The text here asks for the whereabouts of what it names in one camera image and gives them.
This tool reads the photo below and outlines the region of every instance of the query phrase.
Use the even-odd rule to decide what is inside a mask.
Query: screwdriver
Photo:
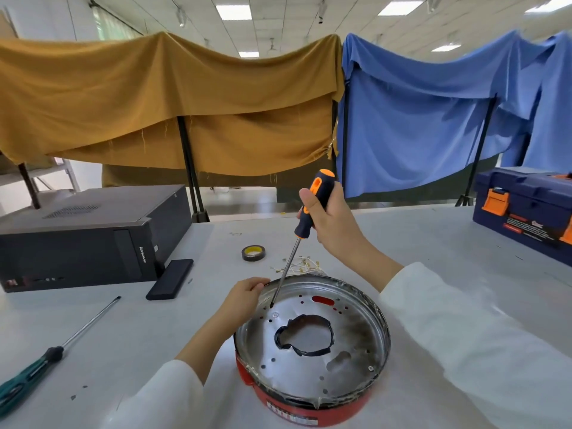
[[[310,186],[310,192],[312,192],[321,203],[322,207],[325,209],[326,205],[328,204],[329,196],[332,194],[332,190],[334,184],[336,182],[336,177],[334,173],[330,170],[321,169],[314,178],[312,185]],[[282,277],[280,278],[280,282],[278,283],[278,287],[274,292],[274,296],[272,297],[272,301],[270,302],[270,308],[274,307],[274,303],[276,301],[276,296],[278,296],[278,292],[280,288],[282,288],[282,284],[284,283],[284,279],[286,278],[286,274],[290,269],[290,265],[292,265],[292,260],[294,260],[294,256],[296,256],[296,251],[298,250],[298,245],[300,245],[300,241],[302,239],[307,239],[310,236],[310,230],[314,222],[312,221],[312,217],[308,209],[304,206],[300,213],[300,222],[298,226],[294,230],[294,234],[296,235],[296,244],[294,244],[294,248],[290,254],[290,258],[288,262],[286,262],[286,266],[284,266],[284,272],[282,273]]]
[[[107,311],[107,309],[109,309],[114,303],[117,303],[120,299],[121,297],[118,296],[111,303],[107,304],[102,311],[97,313],[96,316],[94,316],[72,337],[67,339],[61,346],[49,348],[38,360],[34,361],[11,380],[4,382],[0,386],[0,418],[4,417],[16,408],[16,406],[18,406],[18,404],[21,403],[38,385],[43,376],[47,373],[48,369],[62,359],[63,350],[69,342],[79,336],[87,327],[93,324]]]

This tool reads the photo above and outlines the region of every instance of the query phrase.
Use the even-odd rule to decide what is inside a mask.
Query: metal plate
[[[377,305],[343,281],[306,274],[286,277],[270,310],[277,285],[278,280],[264,288],[256,314],[234,336],[237,354],[254,381],[270,393],[316,408],[360,397],[381,373],[390,352],[389,330]],[[334,305],[315,302],[314,296],[333,300]],[[277,346],[276,331],[300,315],[318,315],[330,322],[330,353],[300,356],[293,348]],[[329,344],[329,337],[315,337]]]

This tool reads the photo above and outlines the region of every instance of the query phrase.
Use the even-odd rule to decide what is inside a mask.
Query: blue toolbox
[[[496,168],[475,191],[475,223],[572,266],[572,173]]]

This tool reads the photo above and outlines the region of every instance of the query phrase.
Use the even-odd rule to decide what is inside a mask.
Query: table surface
[[[423,262],[449,284],[479,303],[494,302],[526,330],[572,357],[568,266],[472,222],[472,208],[381,210],[356,218],[369,240],[389,256],[404,264]],[[71,345],[22,407],[4,419],[2,428],[98,427],[178,353],[236,281],[277,278],[271,267],[283,266],[295,242],[295,225],[295,218],[193,224],[171,256],[195,260],[192,281],[172,301],[147,301],[152,282],[0,295],[0,380],[64,342],[115,296],[122,296]],[[250,244],[264,245],[266,258],[243,261],[240,252]],[[302,242],[299,254],[310,255],[330,276],[377,297],[368,283],[330,256],[314,234]],[[388,364],[370,401],[339,427],[492,428],[444,379],[436,362],[385,314],[392,337]],[[293,427],[240,381],[232,340],[218,353],[204,393],[205,427]]]

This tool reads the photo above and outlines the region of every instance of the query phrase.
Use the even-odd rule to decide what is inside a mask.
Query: computer vent
[[[89,214],[99,208],[99,205],[83,205],[83,206],[68,206],[67,208],[61,208],[51,214],[48,214],[45,218],[63,218],[71,217],[74,215]]]

